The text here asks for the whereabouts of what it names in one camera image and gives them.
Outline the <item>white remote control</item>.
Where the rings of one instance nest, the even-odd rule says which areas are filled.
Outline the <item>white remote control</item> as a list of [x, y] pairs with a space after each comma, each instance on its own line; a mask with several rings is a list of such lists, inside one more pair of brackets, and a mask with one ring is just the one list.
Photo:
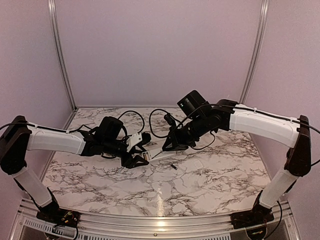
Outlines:
[[174, 151], [163, 151], [162, 148], [151, 149], [142, 153], [142, 157], [148, 162], [165, 160], [175, 155]]

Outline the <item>white battery cover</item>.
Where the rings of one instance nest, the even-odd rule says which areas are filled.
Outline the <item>white battery cover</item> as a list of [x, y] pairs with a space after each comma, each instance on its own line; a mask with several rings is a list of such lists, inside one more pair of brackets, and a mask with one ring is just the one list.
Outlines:
[[199, 160], [194, 161], [193, 164], [197, 169], [203, 168], [203, 164]]

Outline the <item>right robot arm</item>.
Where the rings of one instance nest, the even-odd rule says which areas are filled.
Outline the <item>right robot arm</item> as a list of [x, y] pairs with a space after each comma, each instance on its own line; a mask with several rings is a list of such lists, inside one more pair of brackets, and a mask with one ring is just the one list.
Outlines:
[[289, 148], [284, 167], [262, 190], [253, 209], [247, 214], [252, 224], [260, 223], [267, 216], [267, 210], [312, 168], [309, 119], [304, 115], [299, 118], [274, 115], [228, 99], [210, 104], [196, 90], [177, 104], [190, 121], [186, 125], [175, 125], [170, 117], [165, 117], [170, 129], [162, 146], [164, 152], [195, 147], [204, 134], [218, 130], [246, 132], [274, 140]]

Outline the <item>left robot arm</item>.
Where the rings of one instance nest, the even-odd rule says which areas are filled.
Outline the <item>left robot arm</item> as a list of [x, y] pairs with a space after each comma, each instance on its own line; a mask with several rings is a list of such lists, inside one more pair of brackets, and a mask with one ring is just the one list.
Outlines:
[[28, 168], [25, 160], [28, 151], [120, 158], [121, 166], [127, 169], [148, 165], [141, 154], [145, 151], [144, 145], [151, 141], [151, 135], [147, 132], [129, 135], [124, 123], [111, 116], [104, 117], [99, 126], [94, 128], [63, 130], [31, 123], [18, 115], [0, 129], [3, 131], [0, 137], [1, 170], [12, 176], [39, 211], [53, 223], [63, 219], [63, 209], [51, 191]]

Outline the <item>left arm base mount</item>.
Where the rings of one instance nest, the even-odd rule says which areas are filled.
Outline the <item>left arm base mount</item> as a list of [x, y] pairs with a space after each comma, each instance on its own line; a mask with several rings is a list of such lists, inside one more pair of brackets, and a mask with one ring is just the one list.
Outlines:
[[53, 209], [41, 209], [37, 212], [36, 218], [55, 224], [56, 226], [76, 228], [80, 219], [80, 213], [78, 211], [58, 207]]

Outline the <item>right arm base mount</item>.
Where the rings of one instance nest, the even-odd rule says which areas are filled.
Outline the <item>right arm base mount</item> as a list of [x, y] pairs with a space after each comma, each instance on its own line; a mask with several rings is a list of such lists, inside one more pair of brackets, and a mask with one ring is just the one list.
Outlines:
[[265, 224], [273, 221], [274, 215], [272, 209], [265, 207], [252, 208], [251, 210], [245, 210], [235, 212], [230, 215], [231, 224], [234, 229], [247, 228], [255, 225]]

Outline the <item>front aluminium rail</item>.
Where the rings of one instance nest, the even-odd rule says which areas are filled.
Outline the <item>front aluminium rail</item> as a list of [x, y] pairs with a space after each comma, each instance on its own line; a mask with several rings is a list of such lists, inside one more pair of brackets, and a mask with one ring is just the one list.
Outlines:
[[129, 216], [80, 211], [77, 229], [36, 218], [29, 199], [20, 202], [10, 240], [246, 240], [249, 228], [235, 229], [231, 214], [196, 216]]

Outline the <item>right aluminium frame post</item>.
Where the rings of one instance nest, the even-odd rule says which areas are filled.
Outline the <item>right aluminium frame post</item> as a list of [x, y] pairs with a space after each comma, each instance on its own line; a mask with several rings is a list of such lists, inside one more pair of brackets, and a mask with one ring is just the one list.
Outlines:
[[246, 73], [244, 85], [239, 98], [239, 102], [241, 104], [244, 104], [246, 102], [249, 96], [250, 87], [254, 80], [254, 75], [257, 68], [258, 59], [259, 59], [259, 55], [263, 45], [265, 31], [266, 31], [269, 5], [270, 5], [269, 0], [261, 0], [259, 19], [258, 19], [255, 41], [253, 45], [253, 51], [249, 61], [249, 66]]

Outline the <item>aluminium frame post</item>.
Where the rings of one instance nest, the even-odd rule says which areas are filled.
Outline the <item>aluminium frame post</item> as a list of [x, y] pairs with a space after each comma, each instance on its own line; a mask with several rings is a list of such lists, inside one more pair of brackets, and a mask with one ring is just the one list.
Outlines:
[[71, 83], [68, 76], [68, 71], [65, 63], [65, 58], [63, 54], [63, 47], [60, 37], [60, 31], [59, 31], [59, 24], [58, 24], [58, 16], [57, 16], [57, 7], [56, 7], [56, 1], [55, 0], [48, 0], [48, 11], [49, 11], [49, 18], [50, 18], [50, 24], [52, 28], [52, 34], [53, 34], [53, 41], [55, 45], [55, 51], [57, 55], [58, 65], [62, 76], [63, 85], [66, 91], [67, 99], [70, 105], [70, 108], [72, 111], [77, 110], [75, 98], [72, 92]]
[[257, 68], [258, 59], [259, 59], [259, 55], [263, 45], [265, 31], [266, 31], [269, 5], [270, 5], [269, 0], [261, 0], [259, 19], [258, 19], [255, 41], [253, 45], [253, 51], [249, 61], [249, 66], [246, 73], [244, 85], [239, 98], [239, 102], [241, 104], [244, 104], [246, 102], [249, 96], [250, 87], [254, 80], [254, 75]]

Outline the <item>left aluminium frame post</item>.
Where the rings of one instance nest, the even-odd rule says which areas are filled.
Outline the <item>left aluminium frame post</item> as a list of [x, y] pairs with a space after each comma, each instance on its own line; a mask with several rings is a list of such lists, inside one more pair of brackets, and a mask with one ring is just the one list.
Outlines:
[[70, 105], [70, 108], [72, 111], [77, 110], [75, 98], [72, 92], [71, 83], [68, 76], [68, 71], [65, 63], [65, 58], [63, 54], [63, 47], [60, 37], [60, 31], [59, 31], [59, 24], [58, 24], [58, 16], [57, 16], [57, 7], [56, 7], [56, 1], [55, 0], [48, 0], [48, 11], [49, 11], [49, 18], [50, 18], [50, 24], [52, 28], [52, 34], [53, 34], [53, 41], [55, 45], [55, 51], [57, 55], [58, 65], [62, 76], [63, 85], [66, 91], [67, 99]]

